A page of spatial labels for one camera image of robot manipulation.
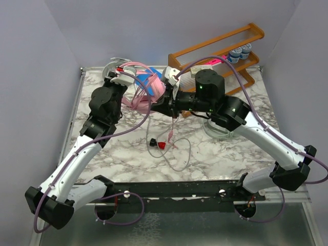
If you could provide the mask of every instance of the white connector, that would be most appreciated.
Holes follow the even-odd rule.
[[[180,87],[180,81],[178,78],[176,78],[176,75],[180,72],[180,70],[176,68],[171,68],[170,66],[167,66],[164,68],[162,73],[161,81],[163,83],[169,83],[173,86],[173,99],[175,100],[176,95],[178,93],[179,87]]]
[[[123,71],[126,73],[129,73],[133,76],[135,76],[137,73],[137,70],[135,70],[134,68],[128,67],[128,66],[123,67]],[[134,78],[131,78],[125,74],[120,74],[118,69],[116,70],[116,73],[118,74],[118,76],[115,78],[112,78],[111,82],[118,84],[118,85],[127,86],[127,87],[134,84]]]
[[[190,69],[191,77],[195,78],[196,73],[204,69],[213,69],[212,65],[196,65]]]

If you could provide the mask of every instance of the white clip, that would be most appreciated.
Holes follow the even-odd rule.
[[[269,125],[267,125],[263,130],[266,132],[269,129]]]
[[[302,150],[301,149],[297,149],[297,151],[295,152],[296,155],[298,155],[299,153],[301,153]]]

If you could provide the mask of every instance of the small jar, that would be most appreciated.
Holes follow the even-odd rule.
[[[237,49],[229,51],[228,54],[228,62],[230,63],[237,63],[239,61],[242,49],[239,47]]]
[[[252,49],[252,45],[251,44],[246,44],[241,46],[241,54],[240,54],[240,59],[247,59],[248,55],[250,54]]]

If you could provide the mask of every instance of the cylindrical motor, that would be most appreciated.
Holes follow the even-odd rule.
[[[200,70],[195,76],[196,98],[214,106],[224,98],[224,78],[212,69]]]

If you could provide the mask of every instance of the bolt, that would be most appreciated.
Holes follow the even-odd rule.
[[[220,190],[219,195],[220,195],[220,197],[224,197],[226,195],[225,190]]]

